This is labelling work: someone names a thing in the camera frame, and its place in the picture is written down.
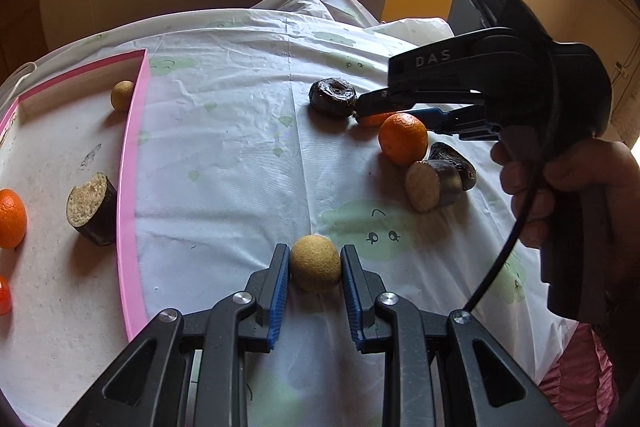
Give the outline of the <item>person's right hand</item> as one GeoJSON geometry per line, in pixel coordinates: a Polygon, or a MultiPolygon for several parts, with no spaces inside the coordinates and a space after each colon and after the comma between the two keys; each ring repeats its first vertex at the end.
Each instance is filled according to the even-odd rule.
{"type": "Polygon", "coordinates": [[[639,298],[639,166],[626,145],[589,138],[549,159],[536,144],[497,143],[492,159],[515,225],[474,294],[494,283],[515,243],[537,248],[548,309],[601,327],[639,298]]]}

